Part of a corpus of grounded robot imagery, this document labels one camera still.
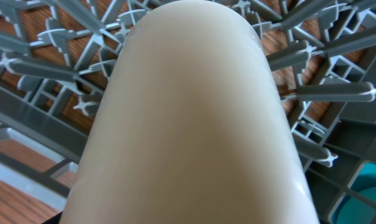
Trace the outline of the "white paper cup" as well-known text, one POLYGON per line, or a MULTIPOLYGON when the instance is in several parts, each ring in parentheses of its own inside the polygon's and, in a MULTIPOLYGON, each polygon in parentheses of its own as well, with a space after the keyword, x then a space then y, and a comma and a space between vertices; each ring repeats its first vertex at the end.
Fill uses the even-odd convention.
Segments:
POLYGON ((62 223, 317 223, 261 42, 175 1, 129 32, 62 223))

